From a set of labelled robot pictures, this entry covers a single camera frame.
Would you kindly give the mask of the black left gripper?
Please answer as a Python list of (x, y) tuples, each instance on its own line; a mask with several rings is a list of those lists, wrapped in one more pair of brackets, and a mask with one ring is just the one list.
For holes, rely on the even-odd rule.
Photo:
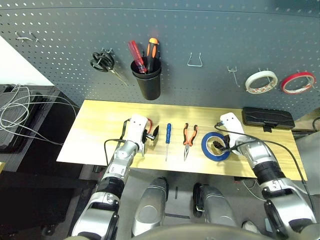
[(154, 129), (153, 133), (150, 134), (148, 131), (145, 129), (142, 133), (142, 143), (145, 144), (147, 139), (150, 139), (151, 141), (155, 140), (156, 137), (158, 136), (159, 133), (159, 125)]

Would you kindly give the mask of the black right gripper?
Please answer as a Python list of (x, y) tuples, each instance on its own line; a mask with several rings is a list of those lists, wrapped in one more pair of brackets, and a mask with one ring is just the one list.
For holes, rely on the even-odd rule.
[(218, 141), (213, 141), (212, 144), (219, 151), (235, 153), (237, 149), (233, 149), (233, 147), (236, 145), (236, 140), (237, 140), (237, 135), (235, 133), (229, 133), (228, 135), (224, 136), (225, 146), (223, 146)]

